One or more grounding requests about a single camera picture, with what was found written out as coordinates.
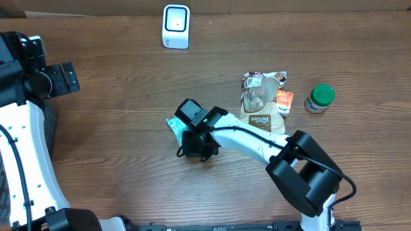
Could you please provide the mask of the mint green wipes pack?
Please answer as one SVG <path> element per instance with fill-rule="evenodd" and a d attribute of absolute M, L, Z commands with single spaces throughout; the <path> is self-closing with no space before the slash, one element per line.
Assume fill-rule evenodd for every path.
<path fill-rule="evenodd" d="M 188 131 L 189 128 L 184 124 L 178 117 L 172 119 L 166 119 L 168 126 L 171 128 L 179 146 L 182 146 L 182 134 L 185 131 Z"/>

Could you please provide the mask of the beige snack pouch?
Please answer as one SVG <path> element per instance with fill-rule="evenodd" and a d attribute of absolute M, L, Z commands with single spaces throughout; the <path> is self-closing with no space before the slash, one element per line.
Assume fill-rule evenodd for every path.
<path fill-rule="evenodd" d="M 240 119 L 264 131 L 284 134 L 284 119 L 277 109 L 277 92 L 286 79 L 285 71 L 245 73 L 241 77 Z"/>

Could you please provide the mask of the orange tissue pack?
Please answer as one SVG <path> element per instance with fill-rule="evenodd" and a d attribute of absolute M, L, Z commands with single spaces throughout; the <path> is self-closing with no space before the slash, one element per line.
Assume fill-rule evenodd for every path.
<path fill-rule="evenodd" d="M 288 92 L 284 90 L 277 91 L 277 97 L 276 97 L 277 111 L 279 112 L 281 116 L 287 117 L 290 114 L 292 101 L 293 101 L 292 92 Z"/>

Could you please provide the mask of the green lid jar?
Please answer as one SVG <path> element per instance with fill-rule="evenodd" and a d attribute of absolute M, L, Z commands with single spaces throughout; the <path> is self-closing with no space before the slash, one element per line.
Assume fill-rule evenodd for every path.
<path fill-rule="evenodd" d="M 306 98 L 304 106 L 314 114 L 324 112 L 335 99 L 335 91 L 330 85 L 320 84 L 313 88 Z"/>

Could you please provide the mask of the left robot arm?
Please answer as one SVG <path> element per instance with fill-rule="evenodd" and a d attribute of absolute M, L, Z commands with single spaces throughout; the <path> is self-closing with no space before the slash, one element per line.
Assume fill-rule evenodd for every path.
<path fill-rule="evenodd" d="M 66 200 L 49 154 L 57 118 L 46 100 L 80 85 L 71 62 L 47 65 L 45 57 L 40 36 L 1 33 L 1 162 L 12 230 L 133 230 L 124 216 L 98 219 Z"/>

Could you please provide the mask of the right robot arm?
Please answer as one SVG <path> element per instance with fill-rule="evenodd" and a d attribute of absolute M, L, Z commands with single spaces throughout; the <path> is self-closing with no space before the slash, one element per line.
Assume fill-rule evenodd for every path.
<path fill-rule="evenodd" d="M 207 111 L 189 98 L 175 116 L 188 127 L 178 157 L 205 162 L 220 148 L 238 150 L 264 164 L 285 200 L 301 213 L 300 221 L 238 225 L 234 230 L 361 230 L 359 221 L 334 218 L 334 206 L 352 198 L 356 185 L 309 134 L 270 133 L 220 107 Z"/>

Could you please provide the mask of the white barcode scanner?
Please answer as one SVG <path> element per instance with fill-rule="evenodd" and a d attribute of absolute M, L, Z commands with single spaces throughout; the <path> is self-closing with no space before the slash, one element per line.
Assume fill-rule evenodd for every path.
<path fill-rule="evenodd" d="M 183 4 L 168 4 L 163 10 L 162 43 L 170 49 L 189 47 L 190 9 Z"/>

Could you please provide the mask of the dark grey plastic basket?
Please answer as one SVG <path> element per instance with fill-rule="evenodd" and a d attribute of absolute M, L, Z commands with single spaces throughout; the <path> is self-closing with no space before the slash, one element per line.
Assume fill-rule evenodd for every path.
<path fill-rule="evenodd" d="M 54 108 L 47 102 L 44 102 L 42 109 L 44 114 L 44 135 L 46 146 L 48 148 L 49 156 L 51 157 L 55 144 L 55 136 L 58 123 L 57 114 Z"/>

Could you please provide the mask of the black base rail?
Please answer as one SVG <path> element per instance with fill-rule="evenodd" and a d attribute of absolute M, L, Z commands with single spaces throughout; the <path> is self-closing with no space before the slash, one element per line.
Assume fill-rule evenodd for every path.
<path fill-rule="evenodd" d="M 166 225 L 134 225 L 138 231 L 298 231 L 303 230 L 299 221 L 275 221 L 272 224 L 242 224 L 242 225 L 209 225 L 209 226 L 174 226 Z M 335 222 L 334 231 L 362 231 L 359 221 Z"/>

